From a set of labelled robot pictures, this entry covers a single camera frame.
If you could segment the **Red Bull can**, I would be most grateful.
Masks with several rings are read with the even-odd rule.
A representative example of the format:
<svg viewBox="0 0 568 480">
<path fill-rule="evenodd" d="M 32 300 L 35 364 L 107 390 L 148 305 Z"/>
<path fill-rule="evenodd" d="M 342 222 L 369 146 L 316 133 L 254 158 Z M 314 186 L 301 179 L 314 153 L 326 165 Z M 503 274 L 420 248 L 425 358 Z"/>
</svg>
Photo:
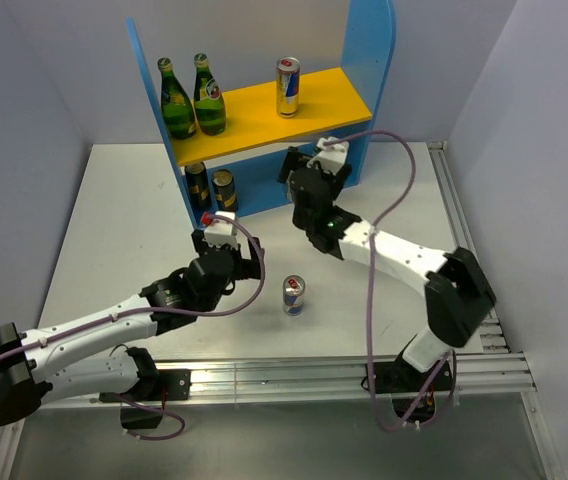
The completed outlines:
<svg viewBox="0 0 568 480">
<path fill-rule="evenodd" d="M 287 315 L 299 315 L 304 306 L 305 281 L 298 275 L 289 275 L 283 281 L 283 308 Z"/>
<path fill-rule="evenodd" d="M 282 117 L 294 116 L 299 108 L 300 63 L 283 57 L 276 67 L 276 109 Z"/>
</svg>

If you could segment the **black gold can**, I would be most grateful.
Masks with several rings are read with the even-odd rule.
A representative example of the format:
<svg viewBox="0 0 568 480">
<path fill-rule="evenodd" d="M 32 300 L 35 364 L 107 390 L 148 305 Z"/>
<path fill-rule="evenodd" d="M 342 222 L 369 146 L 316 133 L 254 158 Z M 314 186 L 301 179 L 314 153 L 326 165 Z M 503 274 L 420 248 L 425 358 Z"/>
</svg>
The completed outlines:
<svg viewBox="0 0 568 480">
<path fill-rule="evenodd" d="M 233 174 L 227 169 L 216 170 L 211 181 L 219 210 L 236 212 L 238 200 Z"/>
<path fill-rule="evenodd" d="M 185 177 L 191 204 L 198 210 L 208 210 L 212 206 L 207 170 L 203 162 L 185 167 Z"/>
</svg>

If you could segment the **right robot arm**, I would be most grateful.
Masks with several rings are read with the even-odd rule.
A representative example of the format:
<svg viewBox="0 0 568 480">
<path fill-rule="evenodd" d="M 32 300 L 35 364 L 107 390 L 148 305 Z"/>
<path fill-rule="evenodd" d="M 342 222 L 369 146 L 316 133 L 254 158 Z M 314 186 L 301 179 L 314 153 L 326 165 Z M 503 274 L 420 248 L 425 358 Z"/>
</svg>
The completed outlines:
<svg viewBox="0 0 568 480">
<path fill-rule="evenodd" d="M 430 249 L 379 230 L 335 203 L 351 173 L 348 146 L 321 140 L 314 155 L 287 150 L 278 180 L 293 202 L 293 223 L 320 252 L 367 265 L 408 285 L 426 302 L 427 325 L 408 342 L 397 365 L 399 383 L 416 390 L 453 348 L 463 348 L 496 304 L 475 255 L 458 247 Z"/>
</svg>

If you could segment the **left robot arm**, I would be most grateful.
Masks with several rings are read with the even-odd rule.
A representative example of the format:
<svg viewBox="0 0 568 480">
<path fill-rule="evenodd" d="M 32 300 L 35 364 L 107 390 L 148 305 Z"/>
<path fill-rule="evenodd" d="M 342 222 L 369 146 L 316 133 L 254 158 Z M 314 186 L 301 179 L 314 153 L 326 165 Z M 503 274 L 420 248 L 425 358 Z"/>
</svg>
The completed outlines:
<svg viewBox="0 0 568 480">
<path fill-rule="evenodd" d="M 264 250 L 248 235 L 243 257 L 235 232 L 196 230 L 197 252 L 131 297 L 100 312 L 41 329 L 0 326 L 0 426 L 22 420 L 41 406 L 100 393 L 144 401 L 157 391 L 160 374 L 150 353 L 133 346 L 118 356 L 109 348 L 163 335 L 200 318 L 222 316 L 217 306 L 237 282 L 265 282 Z"/>
</svg>

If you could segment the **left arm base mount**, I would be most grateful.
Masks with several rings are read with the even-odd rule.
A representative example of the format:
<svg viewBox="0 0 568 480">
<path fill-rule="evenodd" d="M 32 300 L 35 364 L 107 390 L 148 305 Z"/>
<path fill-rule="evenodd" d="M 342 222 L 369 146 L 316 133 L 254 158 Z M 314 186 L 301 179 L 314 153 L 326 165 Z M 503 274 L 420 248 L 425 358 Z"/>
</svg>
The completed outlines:
<svg viewBox="0 0 568 480">
<path fill-rule="evenodd" d="M 161 372 L 135 371 L 130 387 L 124 390 L 110 388 L 100 392 L 98 402 L 119 405 L 119 422 L 126 435 L 144 441 L 162 441 L 175 438 L 186 428 L 182 416 L 168 408 L 168 402 L 187 400 L 190 392 L 190 371 Z M 155 434 L 164 419 L 177 422 L 172 433 Z"/>
</svg>

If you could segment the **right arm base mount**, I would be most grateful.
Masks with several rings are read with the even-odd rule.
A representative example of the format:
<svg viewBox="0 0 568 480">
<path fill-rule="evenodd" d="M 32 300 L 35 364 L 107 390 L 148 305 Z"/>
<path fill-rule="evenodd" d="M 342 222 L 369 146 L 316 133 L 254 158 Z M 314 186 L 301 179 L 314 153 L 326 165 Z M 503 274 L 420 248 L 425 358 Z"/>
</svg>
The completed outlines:
<svg viewBox="0 0 568 480">
<path fill-rule="evenodd" d="M 435 371 L 433 366 L 427 372 L 420 373 L 402 359 L 376 361 L 373 363 L 373 377 L 376 394 L 417 394 L 429 376 Z M 426 393 L 418 402 L 409 422 L 431 420 L 437 411 L 435 394 L 450 391 L 453 387 L 453 370 L 448 362 L 429 384 Z"/>
</svg>

